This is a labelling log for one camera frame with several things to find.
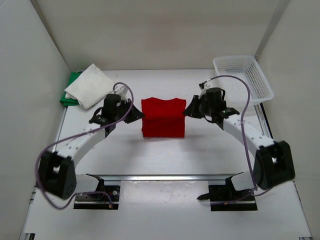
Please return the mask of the aluminium left rail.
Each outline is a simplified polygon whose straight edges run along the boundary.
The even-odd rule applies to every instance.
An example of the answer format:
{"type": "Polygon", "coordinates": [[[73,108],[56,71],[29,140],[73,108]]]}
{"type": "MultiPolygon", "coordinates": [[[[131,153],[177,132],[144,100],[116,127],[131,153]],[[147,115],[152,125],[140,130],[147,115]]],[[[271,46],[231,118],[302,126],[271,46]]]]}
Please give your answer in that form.
{"type": "MultiPolygon", "coordinates": [[[[60,124],[58,126],[58,130],[57,130],[57,134],[56,134],[54,142],[57,142],[61,137],[61,132],[62,132],[63,124],[64,124],[64,121],[65,121],[65,117],[66,117],[66,114],[67,114],[67,110],[68,110],[68,107],[66,106],[64,108],[64,110],[63,110],[63,114],[62,114],[62,117],[61,117],[60,124]]],[[[55,145],[50,147],[48,149],[48,151],[51,152],[51,153],[54,153],[56,151],[57,147],[58,147],[58,144],[56,143],[55,145]]]]}

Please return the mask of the red cloth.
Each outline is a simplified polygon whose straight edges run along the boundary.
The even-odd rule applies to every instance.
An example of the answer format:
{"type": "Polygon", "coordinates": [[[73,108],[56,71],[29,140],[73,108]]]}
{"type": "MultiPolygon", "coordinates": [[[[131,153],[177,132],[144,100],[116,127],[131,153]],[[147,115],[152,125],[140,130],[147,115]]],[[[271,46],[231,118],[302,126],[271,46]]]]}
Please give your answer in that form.
{"type": "Polygon", "coordinates": [[[141,100],[142,135],[145,138],[184,138],[186,108],[185,99],[159,99],[150,97],[141,100]]]}

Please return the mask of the aluminium front rail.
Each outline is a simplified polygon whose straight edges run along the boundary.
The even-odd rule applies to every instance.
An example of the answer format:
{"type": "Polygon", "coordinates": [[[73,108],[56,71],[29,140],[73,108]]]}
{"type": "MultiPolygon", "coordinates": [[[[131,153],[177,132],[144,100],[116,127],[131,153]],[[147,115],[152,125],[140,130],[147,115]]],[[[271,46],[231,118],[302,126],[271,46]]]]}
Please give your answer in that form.
{"type": "Polygon", "coordinates": [[[230,174],[100,175],[105,181],[224,181],[230,174]]]}

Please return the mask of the white plastic basket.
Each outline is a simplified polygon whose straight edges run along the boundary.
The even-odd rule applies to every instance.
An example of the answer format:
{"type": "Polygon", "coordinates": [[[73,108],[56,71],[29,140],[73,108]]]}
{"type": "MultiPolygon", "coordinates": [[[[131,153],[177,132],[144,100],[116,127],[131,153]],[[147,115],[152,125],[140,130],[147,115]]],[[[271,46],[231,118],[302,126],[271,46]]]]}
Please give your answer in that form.
{"type": "MultiPolygon", "coordinates": [[[[222,56],[214,58],[212,62],[217,76],[235,76],[248,85],[250,106],[259,105],[273,99],[274,92],[253,56],[222,56]]],[[[226,90],[225,99],[229,104],[234,107],[244,107],[246,105],[248,92],[243,83],[230,77],[221,77],[216,81],[222,89],[226,90]]]]}

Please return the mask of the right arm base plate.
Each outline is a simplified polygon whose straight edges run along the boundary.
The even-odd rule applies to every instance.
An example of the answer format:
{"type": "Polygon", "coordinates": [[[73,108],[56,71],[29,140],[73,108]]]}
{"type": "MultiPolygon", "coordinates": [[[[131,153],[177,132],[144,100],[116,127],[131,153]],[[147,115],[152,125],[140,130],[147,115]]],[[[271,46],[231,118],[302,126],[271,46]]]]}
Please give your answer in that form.
{"type": "Polygon", "coordinates": [[[210,210],[212,212],[257,211],[255,198],[249,189],[234,190],[225,185],[209,185],[210,210]]]}

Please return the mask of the white t shirt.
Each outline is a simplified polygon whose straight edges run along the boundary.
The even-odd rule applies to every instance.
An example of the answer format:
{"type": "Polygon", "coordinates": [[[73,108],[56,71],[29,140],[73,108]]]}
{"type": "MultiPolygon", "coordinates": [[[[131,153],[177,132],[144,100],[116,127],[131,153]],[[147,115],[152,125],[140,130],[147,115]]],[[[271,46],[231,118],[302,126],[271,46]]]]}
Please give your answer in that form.
{"type": "Polygon", "coordinates": [[[67,99],[77,100],[84,109],[89,109],[113,90],[114,81],[94,63],[83,71],[65,90],[67,99]]]}

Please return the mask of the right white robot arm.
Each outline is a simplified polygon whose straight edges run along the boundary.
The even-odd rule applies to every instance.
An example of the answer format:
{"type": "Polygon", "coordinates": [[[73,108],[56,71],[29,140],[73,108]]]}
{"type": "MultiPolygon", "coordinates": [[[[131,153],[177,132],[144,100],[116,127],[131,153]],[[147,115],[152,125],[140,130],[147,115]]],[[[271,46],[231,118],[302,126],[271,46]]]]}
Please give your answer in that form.
{"type": "Polygon", "coordinates": [[[296,177],[290,145],[282,140],[263,135],[244,120],[244,113],[228,107],[225,90],[219,87],[204,89],[201,95],[194,95],[183,115],[205,119],[232,135],[244,146],[246,158],[254,157],[247,172],[225,179],[225,184],[209,197],[225,204],[252,197],[257,188],[268,191],[296,177]]]}

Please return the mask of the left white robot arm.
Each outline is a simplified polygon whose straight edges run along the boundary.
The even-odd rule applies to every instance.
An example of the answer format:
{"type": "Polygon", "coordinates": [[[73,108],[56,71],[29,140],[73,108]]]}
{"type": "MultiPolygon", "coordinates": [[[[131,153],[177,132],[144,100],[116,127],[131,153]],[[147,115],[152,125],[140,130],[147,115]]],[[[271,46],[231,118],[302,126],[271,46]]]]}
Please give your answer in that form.
{"type": "Polygon", "coordinates": [[[105,194],[103,180],[93,174],[76,174],[80,160],[115,128],[116,123],[130,124],[144,118],[130,99],[108,94],[84,128],[85,135],[67,140],[58,151],[42,154],[37,169],[36,186],[60,199],[67,200],[75,192],[87,192],[93,200],[105,194]]]}

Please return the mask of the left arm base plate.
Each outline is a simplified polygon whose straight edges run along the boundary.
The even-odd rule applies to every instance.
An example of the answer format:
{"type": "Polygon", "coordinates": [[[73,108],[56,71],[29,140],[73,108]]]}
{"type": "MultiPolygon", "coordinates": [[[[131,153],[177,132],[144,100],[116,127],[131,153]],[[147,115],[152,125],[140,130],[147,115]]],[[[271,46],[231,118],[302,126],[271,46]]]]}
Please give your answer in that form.
{"type": "Polygon", "coordinates": [[[106,193],[78,194],[75,197],[75,210],[118,210],[121,193],[120,181],[105,181],[100,188],[106,193]]]}

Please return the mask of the green t shirt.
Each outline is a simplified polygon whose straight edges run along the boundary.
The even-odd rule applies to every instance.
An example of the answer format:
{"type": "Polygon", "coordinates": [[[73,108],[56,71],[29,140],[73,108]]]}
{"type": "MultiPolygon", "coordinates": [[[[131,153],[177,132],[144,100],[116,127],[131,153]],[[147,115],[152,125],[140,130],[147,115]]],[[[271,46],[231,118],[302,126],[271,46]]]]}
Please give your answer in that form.
{"type": "MultiPolygon", "coordinates": [[[[67,83],[67,87],[69,85],[71,85],[80,75],[82,74],[82,72],[71,72],[68,83],[67,83]]],[[[66,97],[66,92],[63,93],[62,97],[60,98],[60,103],[64,106],[64,107],[69,107],[69,106],[78,106],[79,102],[76,99],[73,98],[67,98],[66,97]]]]}

